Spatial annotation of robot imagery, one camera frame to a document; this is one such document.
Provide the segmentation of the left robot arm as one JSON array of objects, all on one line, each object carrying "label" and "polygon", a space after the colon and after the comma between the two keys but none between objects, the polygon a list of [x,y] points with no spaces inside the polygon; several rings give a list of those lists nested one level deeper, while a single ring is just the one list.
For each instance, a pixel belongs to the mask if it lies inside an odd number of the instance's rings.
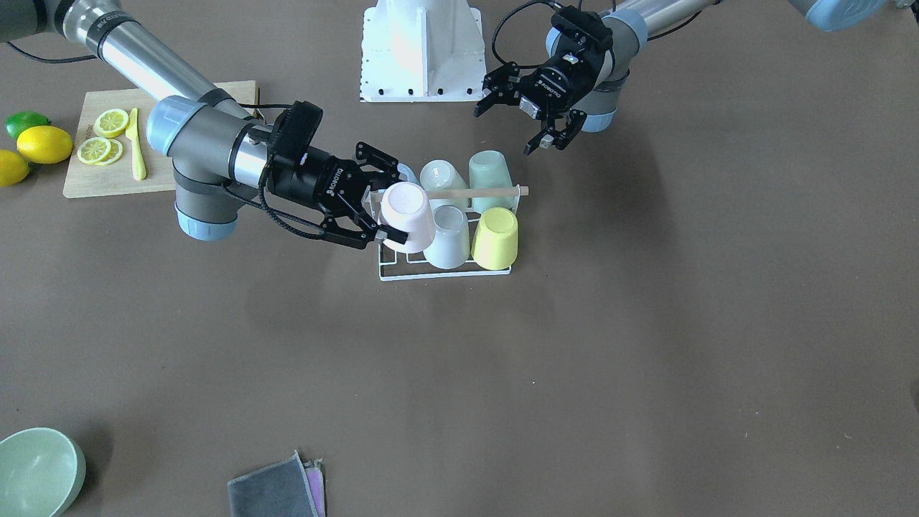
[{"label": "left robot arm", "polygon": [[705,153],[807,161],[886,157],[917,134],[917,27],[889,1],[615,1],[604,11],[546,2],[548,57],[498,59],[476,116],[524,108],[525,141],[595,153],[646,122],[654,139]]}]

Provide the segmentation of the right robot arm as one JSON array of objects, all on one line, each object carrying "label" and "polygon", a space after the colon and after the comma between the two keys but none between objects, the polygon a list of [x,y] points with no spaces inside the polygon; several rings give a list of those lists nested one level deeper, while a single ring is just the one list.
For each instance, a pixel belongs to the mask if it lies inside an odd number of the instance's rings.
[{"label": "right robot arm", "polygon": [[5,42],[44,32],[85,47],[157,101],[145,134],[172,160],[175,212],[191,238],[226,238],[248,204],[302,238],[357,249],[407,242],[363,206],[371,191],[400,183],[398,160],[365,143],[355,159],[312,147],[324,115],[316,105],[285,104],[272,124],[256,120],[118,1],[2,3]]}]

